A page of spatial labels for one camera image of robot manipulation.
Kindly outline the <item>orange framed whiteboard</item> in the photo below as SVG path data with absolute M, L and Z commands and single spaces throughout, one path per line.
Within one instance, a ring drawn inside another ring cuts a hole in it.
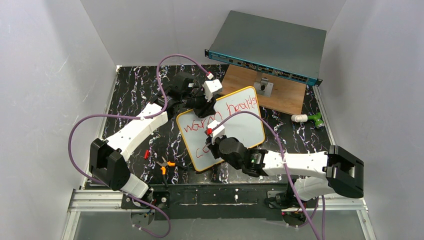
M 219 97 L 214 109 L 215 114 L 204 118 L 198 118 L 193 110 L 187 110 L 176 117 L 188 155 L 197 172 L 205 171 L 223 161 L 220 158 L 215 159 L 206 147 L 205 131 L 210 123 L 222 122 L 228 116 L 242 111 L 261 115 L 256 89 L 252 86 Z M 235 137 L 247 148 L 263 143 L 266 138 L 262 121 L 250 114 L 238 114 L 223 126 L 227 137 Z

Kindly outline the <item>red marker cap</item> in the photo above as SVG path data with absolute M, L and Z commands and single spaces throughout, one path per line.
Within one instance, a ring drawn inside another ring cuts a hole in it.
M 146 159 L 148 159 L 148 158 L 149 158 L 149 155 L 150 155 L 150 151 L 147 149 L 147 150 L 145 151 L 145 153 L 144 153 L 143 158 L 146 160 Z

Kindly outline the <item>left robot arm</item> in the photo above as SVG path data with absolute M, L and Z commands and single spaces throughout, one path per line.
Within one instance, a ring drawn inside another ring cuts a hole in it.
M 177 73 L 173 82 L 156 94 L 135 119 L 107 139 L 97 138 L 91 143 L 89 172 L 113 191 L 122 191 L 138 199 L 149 195 L 152 188 L 130 172 L 129 157 L 180 109 L 191 109 L 198 118 L 214 115 L 215 95 L 222 88 L 212 74 L 200 84 L 187 72 Z

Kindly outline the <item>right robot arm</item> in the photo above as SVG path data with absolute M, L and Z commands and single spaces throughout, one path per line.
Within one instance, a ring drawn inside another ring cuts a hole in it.
M 225 135 L 206 139 L 215 159 L 251 177 L 287 175 L 294 180 L 293 196 L 302 201 L 327 195 L 360 199 L 364 196 L 364 162 L 339 145 L 316 153 L 284 153 L 257 147 L 247 148 L 234 137 Z

